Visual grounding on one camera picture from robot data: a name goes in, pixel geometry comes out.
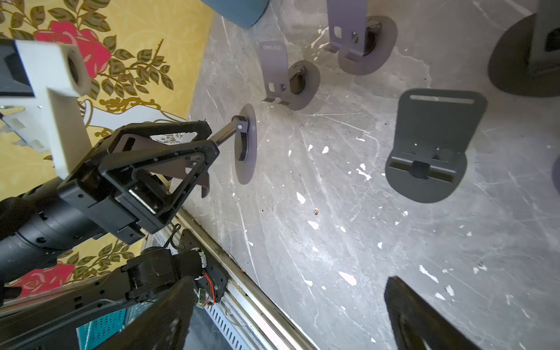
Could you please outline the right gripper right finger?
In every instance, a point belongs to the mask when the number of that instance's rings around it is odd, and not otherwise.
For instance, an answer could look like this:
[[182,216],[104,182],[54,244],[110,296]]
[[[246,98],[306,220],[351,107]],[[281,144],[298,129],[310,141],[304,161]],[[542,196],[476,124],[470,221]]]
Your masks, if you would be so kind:
[[388,278],[384,300],[399,349],[480,349],[399,277]]

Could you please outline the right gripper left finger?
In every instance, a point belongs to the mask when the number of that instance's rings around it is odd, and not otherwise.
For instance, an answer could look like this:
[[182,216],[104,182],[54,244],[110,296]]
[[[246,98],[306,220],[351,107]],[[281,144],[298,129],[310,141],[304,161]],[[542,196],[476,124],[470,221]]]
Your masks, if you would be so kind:
[[190,276],[184,277],[124,331],[98,348],[182,349],[195,304],[194,281]]

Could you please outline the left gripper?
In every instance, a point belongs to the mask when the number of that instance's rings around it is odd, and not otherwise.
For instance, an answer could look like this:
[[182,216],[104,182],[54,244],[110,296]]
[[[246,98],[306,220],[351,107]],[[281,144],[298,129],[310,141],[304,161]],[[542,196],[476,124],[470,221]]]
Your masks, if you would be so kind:
[[[192,140],[154,140],[176,134]],[[210,136],[205,121],[125,125],[89,152],[99,172],[93,184],[67,179],[58,195],[103,231],[133,244],[169,224],[196,187],[208,195],[208,170],[220,154]]]

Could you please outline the black phone stand front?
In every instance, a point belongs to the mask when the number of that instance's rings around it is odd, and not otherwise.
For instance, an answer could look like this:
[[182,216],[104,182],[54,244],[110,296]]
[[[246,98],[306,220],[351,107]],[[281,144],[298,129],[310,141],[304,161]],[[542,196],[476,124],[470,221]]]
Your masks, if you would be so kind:
[[448,198],[465,176],[466,151],[486,108],[487,99],[475,91],[413,88],[403,93],[385,166],[392,189],[421,204]]

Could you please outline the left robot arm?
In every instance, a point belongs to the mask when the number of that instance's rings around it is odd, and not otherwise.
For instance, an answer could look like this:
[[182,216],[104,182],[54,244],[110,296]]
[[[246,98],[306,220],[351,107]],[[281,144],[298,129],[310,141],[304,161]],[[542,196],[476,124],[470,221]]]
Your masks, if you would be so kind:
[[178,349],[195,288],[213,292],[206,255],[131,245],[168,226],[219,155],[204,121],[131,124],[101,140],[65,179],[1,202],[1,301],[77,282],[75,290],[1,318],[3,349],[78,349],[103,316],[149,309],[105,349]]

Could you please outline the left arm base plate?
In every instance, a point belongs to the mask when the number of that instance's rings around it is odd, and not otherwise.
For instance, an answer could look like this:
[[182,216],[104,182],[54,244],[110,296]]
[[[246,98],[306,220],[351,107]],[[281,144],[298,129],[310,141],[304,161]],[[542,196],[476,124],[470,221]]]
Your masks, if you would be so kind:
[[210,306],[219,303],[226,292],[230,277],[226,269],[211,250],[202,243],[202,240],[195,237],[195,234],[190,229],[182,231],[179,242],[182,249],[197,252],[201,261],[201,274],[195,277],[195,284],[198,289],[203,288],[206,290],[206,300],[202,304]]

